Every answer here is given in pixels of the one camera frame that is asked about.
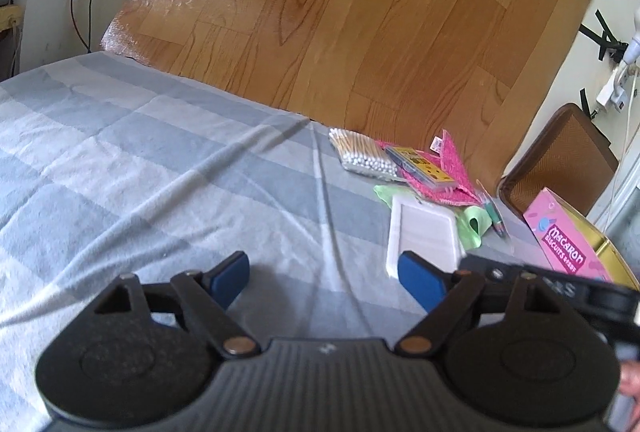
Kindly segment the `person's right hand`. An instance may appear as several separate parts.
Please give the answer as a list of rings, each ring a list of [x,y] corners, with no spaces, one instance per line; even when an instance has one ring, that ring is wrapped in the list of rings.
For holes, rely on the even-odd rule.
[[[620,364],[620,392],[638,400],[640,395],[640,363],[626,360]]]

